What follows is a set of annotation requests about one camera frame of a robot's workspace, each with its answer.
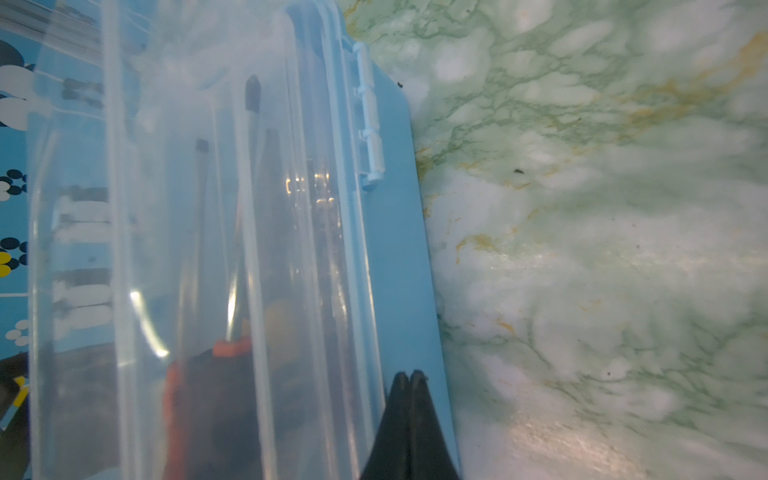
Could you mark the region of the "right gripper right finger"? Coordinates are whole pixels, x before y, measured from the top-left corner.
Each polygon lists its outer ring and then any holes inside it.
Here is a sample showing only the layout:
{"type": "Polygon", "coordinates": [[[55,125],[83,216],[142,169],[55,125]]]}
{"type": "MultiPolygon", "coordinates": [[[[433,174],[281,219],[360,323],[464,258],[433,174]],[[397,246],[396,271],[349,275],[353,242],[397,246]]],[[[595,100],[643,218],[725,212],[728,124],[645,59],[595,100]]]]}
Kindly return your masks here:
{"type": "Polygon", "coordinates": [[[416,480],[459,480],[440,427],[428,380],[421,370],[411,376],[410,474],[416,480]]]}

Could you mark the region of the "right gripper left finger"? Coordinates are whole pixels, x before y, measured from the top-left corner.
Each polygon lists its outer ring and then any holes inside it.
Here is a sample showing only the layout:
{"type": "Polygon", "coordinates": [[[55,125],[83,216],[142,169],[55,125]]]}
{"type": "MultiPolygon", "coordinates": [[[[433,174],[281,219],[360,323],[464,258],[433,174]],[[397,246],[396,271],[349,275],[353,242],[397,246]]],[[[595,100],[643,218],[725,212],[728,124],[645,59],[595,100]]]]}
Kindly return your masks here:
{"type": "Polygon", "coordinates": [[[411,478],[412,386],[408,375],[395,375],[369,459],[360,480],[405,480],[411,478]]]}

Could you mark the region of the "orange black screwdriver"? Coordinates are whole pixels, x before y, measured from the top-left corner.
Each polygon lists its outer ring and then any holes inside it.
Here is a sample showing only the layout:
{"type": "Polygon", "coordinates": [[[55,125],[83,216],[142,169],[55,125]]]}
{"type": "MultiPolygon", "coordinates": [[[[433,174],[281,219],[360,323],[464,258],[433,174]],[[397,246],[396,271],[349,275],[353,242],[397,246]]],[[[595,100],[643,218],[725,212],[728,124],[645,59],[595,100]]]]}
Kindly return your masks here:
{"type": "Polygon", "coordinates": [[[184,479],[264,477],[243,243],[236,213],[225,335],[185,369],[184,479]]]}

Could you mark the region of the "small orange screwdriver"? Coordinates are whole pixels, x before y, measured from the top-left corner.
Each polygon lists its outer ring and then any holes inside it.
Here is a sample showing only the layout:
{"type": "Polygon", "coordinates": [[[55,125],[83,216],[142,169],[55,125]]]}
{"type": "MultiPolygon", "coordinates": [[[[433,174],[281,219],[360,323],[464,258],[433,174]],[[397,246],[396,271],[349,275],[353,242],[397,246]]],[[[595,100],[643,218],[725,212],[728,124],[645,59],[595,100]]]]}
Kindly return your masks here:
{"type": "Polygon", "coordinates": [[[185,478],[185,369],[189,359],[187,334],[191,324],[199,317],[200,270],[203,259],[205,198],[207,166],[210,157],[208,140],[197,138],[195,142],[196,189],[194,223],[190,250],[185,254],[180,274],[179,302],[176,320],[176,354],[169,366],[163,397],[167,427],[167,457],[164,479],[185,478]]]}

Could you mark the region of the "yellow-handled pliers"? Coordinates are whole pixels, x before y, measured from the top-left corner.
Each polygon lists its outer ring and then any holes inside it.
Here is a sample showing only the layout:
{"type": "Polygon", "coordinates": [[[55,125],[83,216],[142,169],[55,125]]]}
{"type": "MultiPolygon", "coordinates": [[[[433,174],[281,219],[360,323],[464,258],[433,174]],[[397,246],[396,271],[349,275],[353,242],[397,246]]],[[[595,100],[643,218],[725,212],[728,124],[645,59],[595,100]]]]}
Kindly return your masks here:
{"type": "Polygon", "coordinates": [[[310,420],[317,408],[305,357],[308,340],[303,285],[296,272],[296,222],[285,188],[288,175],[283,171],[278,131],[266,129],[260,146],[257,180],[262,300],[276,427],[287,431],[310,420]]]}

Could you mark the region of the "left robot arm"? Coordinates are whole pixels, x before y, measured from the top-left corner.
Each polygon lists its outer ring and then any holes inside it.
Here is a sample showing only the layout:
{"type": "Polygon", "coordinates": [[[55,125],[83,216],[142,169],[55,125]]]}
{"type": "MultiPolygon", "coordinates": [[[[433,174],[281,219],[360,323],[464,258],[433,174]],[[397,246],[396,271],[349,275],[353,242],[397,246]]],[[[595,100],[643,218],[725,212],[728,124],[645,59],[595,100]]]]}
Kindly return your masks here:
{"type": "Polygon", "coordinates": [[[30,414],[22,399],[23,381],[29,374],[29,357],[19,353],[1,360],[1,479],[26,478],[30,466],[30,414]]]}

